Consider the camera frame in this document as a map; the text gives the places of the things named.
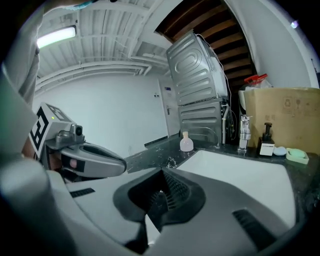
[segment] sink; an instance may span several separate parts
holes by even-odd
[[[296,223],[294,194],[283,165],[200,150],[177,169],[229,183],[269,208],[289,228]]]

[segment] door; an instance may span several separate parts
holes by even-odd
[[[168,137],[178,134],[180,130],[178,104],[174,91],[173,82],[168,80],[158,80],[163,104],[163,111],[166,121]]]

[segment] countertop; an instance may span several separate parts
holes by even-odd
[[[239,154],[237,146],[221,144],[217,146],[205,141],[194,140],[194,150],[180,150],[180,138],[169,138],[154,147],[127,157],[127,172],[157,167],[177,168],[199,150],[210,151],[232,157],[246,158],[272,164],[283,165],[291,181],[295,204],[296,221],[304,221],[314,210],[320,199],[320,156],[308,153],[309,163],[303,165],[286,160],[285,156],[260,156],[255,148],[248,148],[245,154]]]

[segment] white container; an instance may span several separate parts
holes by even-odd
[[[184,152],[189,152],[194,149],[193,141],[188,137],[188,132],[184,131],[183,139],[180,141],[180,149]]]

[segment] faucet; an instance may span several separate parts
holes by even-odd
[[[249,129],[250,116],[245,114],[241,116],[240,120],[240,141],[238,146],[239,152],[247,152],[248,140],[251,139],[251,133]]]

